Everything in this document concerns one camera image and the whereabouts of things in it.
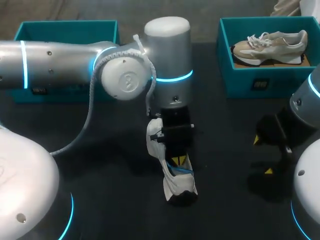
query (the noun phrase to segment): black tabletop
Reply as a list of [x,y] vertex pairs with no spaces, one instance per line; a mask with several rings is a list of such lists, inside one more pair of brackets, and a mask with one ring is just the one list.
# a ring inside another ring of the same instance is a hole
[[[193,59],[198,201],[166,203],[161,166],[146,148],[145,96],[97,103],[82,142],[56,157],[85,240],[294,239],[290,199],[266,201],[247,187],[251,163],[280,159],[277,148],[254,147],[253,140],[256,122],[285,99],[226,99],[215,44],[194,44]],[[3,123],[48,151],[76,136],[87,110],[87,104],[16,105],[1,97]]]

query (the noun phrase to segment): white sneaker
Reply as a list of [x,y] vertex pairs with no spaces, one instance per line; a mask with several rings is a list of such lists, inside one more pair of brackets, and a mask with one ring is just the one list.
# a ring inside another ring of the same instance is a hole
[[299,33],[267,33],[259,38],[248,36],[247,41],[240,41],[231,48],[232,56],[250,66],[259,66],[272,59],[285,64],[301,64],[301,56],[308,45],[305,30]]
[[152,119],[146,129],[146,147],[151,156],[159,159],[164,173],[163,190],[167,201],[173,204],[189,204],[197,199],[197,189],[193,169],[186,156],[184,164],[172,167],[165,158],[166,147],[163,143],[151,140],[154,134],[161,135],[163,122],[161,118]]

